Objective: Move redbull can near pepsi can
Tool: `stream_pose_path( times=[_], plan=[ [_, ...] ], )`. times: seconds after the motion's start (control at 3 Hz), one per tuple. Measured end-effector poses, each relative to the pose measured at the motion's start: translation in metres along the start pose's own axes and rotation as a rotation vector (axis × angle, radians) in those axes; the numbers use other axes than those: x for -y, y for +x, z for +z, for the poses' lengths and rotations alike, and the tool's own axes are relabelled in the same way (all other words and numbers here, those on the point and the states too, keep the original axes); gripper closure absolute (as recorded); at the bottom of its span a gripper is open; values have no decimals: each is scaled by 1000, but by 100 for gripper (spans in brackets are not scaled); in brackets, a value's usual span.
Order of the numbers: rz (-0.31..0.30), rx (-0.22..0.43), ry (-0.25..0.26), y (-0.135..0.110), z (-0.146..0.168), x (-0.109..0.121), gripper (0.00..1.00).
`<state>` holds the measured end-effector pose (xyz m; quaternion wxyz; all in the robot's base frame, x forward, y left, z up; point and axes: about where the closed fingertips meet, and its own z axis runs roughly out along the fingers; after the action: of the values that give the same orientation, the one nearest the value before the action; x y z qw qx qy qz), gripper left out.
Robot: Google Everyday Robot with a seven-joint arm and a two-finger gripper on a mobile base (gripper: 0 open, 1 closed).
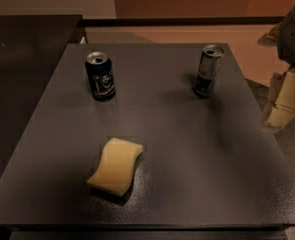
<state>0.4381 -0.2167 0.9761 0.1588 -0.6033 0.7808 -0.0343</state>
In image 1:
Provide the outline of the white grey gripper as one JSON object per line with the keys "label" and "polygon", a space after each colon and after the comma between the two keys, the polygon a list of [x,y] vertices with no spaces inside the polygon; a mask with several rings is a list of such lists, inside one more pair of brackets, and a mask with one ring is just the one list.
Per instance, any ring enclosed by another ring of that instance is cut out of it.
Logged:
{"label": "white grey gripper", "polygon": [[[295,65],[295,6],[285,18],[258,39],[262,46],[275,46],[278,57]],[[295,66],[270,80],[267,102],[262,114],[262,129],[277,133],[295,117]]]}

